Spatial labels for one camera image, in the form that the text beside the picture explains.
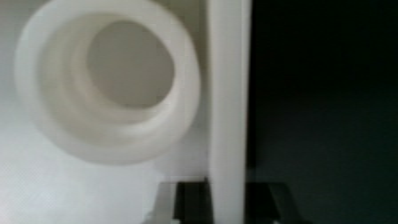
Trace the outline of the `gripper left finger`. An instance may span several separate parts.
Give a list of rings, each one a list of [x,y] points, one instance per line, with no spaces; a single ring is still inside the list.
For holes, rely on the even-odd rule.
[[[214,224],[212,192],[207,181],[160,184],[155,224]]]

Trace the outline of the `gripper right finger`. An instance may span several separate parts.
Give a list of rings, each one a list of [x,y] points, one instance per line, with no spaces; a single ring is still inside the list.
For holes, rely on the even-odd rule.
[[[247,184],[246,224],[310,224],[285,183]]]

